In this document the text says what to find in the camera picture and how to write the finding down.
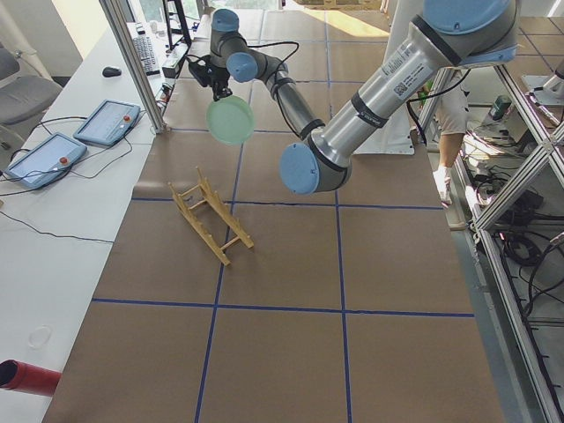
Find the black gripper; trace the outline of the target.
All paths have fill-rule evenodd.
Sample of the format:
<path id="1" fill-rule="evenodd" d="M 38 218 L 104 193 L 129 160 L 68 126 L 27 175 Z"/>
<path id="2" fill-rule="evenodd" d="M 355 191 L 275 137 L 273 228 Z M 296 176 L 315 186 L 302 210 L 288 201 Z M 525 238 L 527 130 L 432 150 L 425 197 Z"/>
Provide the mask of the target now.
<path id="1" fill-rule="evenodd" d="M 222 95 L 228 97 L 233 94 L 228 87 L 229 72 L 226 68 L 216 66 L 211 56 L 189 60 L 189 72 L 201 86 L 212 88 L 214 100 L 220 100 Z"/>

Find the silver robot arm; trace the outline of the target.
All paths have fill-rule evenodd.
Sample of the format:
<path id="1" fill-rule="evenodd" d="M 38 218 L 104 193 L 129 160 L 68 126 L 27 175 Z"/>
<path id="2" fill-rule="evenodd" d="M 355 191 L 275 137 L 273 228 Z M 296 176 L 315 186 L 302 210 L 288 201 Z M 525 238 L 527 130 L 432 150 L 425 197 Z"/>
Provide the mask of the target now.
<path id="1" fill-rule="evenodd" d="M 333 191 L 348 181 L 353 153 L 439 70 L 511 61 L 520 11 L 518 1 L 420 2 L 404 41 L 329 122 L 313 114 L 283 60 L 248 45 L 233 11 L 212 14 L 210 52 L 189 62 L 189 71 L 212 90 L 206 120 L 225 144 L 246 141 L 255 126 L 245 101 L 228 100 L 229 80 L 262 81 L 300 138 L 281 156 L 282 182 L 295 194 Z"/>

